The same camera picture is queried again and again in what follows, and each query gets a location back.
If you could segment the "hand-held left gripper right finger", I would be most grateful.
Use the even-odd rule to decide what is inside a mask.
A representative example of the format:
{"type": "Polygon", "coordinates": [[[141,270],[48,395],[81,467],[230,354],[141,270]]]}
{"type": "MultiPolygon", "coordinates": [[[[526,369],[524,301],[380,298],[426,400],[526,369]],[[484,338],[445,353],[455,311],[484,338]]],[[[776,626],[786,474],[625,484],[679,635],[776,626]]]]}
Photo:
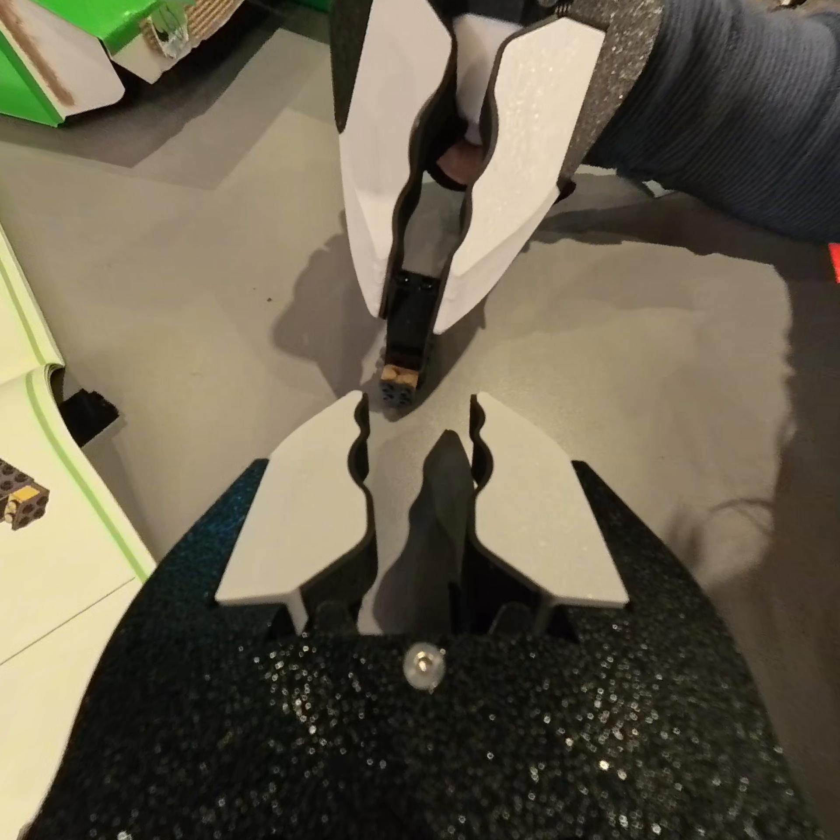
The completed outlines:
{"type": "Polygon", "coordinates": [[[463,551],[463,631],[572,635],[569,607],[631,598],[573,459],[487,392],[469,401],[474,490],[463,551]]]}

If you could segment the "instruction booklet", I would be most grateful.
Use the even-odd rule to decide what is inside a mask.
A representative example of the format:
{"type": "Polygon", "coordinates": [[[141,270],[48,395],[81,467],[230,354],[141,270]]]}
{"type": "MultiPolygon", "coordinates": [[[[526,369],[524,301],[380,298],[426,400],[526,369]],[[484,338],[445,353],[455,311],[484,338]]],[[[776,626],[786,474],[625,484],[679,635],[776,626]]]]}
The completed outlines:
{"type": "Polygon", "coordinates": [[[2,232],[3,664],[155,567],[60,414],[50,378],[64,367],[2,232]]]}

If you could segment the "grey and tan brick assembly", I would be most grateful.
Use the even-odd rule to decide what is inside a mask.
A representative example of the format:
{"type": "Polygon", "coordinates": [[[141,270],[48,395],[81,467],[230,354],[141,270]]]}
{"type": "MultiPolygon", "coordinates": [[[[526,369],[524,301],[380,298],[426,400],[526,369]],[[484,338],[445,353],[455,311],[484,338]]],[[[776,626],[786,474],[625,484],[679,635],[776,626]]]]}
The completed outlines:
{"type": "Polygon", "coordinates": [[[384,359],[377,368],[375,390],[389,421],[403,419],[424,404],[433,389],[432,363],[423,360],[417,369],[384,359]]]}

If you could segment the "person's right forearm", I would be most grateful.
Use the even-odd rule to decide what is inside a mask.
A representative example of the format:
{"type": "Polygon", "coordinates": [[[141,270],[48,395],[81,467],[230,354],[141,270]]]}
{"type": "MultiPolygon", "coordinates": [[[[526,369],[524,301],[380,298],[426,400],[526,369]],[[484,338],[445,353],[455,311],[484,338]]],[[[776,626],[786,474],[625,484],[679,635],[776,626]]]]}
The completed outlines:
{"type": "Polygon", "coordinates": [[[584,162],[837,244],[838,8],[667,2],[644,71],[584,162]]]}

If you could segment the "green toy box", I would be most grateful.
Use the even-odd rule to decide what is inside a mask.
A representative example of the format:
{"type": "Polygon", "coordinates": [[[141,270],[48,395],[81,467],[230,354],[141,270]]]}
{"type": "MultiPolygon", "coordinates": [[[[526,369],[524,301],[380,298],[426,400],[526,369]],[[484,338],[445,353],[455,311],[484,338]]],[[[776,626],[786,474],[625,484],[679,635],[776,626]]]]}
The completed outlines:
{"type": "Polygon", "coordinates": [[[2,114],[53,127],[154,84],[198,43],[191,1],[2,1],[2,114]]]}

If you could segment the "person's right hand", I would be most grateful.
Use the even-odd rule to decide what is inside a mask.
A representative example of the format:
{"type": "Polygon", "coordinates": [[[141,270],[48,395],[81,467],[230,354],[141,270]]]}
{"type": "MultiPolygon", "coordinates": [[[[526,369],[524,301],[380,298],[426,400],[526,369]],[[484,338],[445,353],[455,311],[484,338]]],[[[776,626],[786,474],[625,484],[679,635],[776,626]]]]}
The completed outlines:
{"type": "Polygon", "coordinates": [[[436,161],[442,184],[463,192],[473,186],[485,169],[486,151],[477,126],[468,129],[436,161]]]}

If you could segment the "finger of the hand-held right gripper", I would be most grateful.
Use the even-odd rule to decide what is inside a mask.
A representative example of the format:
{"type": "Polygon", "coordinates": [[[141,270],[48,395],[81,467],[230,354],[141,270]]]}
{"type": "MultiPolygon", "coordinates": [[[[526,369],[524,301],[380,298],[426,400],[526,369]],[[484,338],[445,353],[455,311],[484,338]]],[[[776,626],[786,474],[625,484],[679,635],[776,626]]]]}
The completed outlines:
{"type": "Polygon", "coordinates": [[[380,317],[400,213],[419,185],[421,124],[453,39],[426,1],[337,2],[337,130],[344,214],[364,304],[380,317]]]}
{"type": "Polygon", "coordinates": [[[605,37],[599,28],[554,17],[500,47],[486,91],[487,158],[467,195],[434,331],[453,327],[489,293],[559,197],[605,37]]]}

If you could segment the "grey desk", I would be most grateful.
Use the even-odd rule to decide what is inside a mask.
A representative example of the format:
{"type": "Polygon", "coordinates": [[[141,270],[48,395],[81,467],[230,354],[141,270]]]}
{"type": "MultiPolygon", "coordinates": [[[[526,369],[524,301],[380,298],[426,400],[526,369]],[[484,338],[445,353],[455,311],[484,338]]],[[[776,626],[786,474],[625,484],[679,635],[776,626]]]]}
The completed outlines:
{"type": "Polygon", "coordinates": [[[357,388],[387,633],[430,626],[466,512],[469,396],[582,459],[710,595],[838,830],[838,285],[824,252],[584,170],[382,411],[344,226],[328,20],[246,3],[153,86],[58,129],[2,117],[2,225],[67,363],[121,421],[90,461],[156,560],[357,388]]]}

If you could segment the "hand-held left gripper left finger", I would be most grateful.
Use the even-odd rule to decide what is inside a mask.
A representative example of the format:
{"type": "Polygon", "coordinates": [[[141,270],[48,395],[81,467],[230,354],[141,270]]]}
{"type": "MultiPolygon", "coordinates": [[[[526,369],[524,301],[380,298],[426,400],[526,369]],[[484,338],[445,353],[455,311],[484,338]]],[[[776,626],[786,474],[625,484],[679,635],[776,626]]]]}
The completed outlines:
{"type": "Polygon", "coordinates": [[[297,633],[326,603],[357,617],[377,577],[368,395],[352,391],[270,454],[215,593],[221,606],[279,604],[297,633]]]}

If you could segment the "long black brick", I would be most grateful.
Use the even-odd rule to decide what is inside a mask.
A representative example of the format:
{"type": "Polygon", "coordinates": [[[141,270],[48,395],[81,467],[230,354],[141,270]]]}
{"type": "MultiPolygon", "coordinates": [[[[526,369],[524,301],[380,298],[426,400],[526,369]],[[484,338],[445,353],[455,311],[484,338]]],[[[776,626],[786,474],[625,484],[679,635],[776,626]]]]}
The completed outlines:
{"type": "Polygon", "coordinates": [[[385,364],[424,372],[441,293],[442,281],[435,276],[396,271],[385,301],[385,364]]]}
{"type": "Polygon", "coordinates": [[[80,448],[88,445],[120,418],[119,409],[96,391],[80,389],[58,405],[59,414],[80,448]]]}

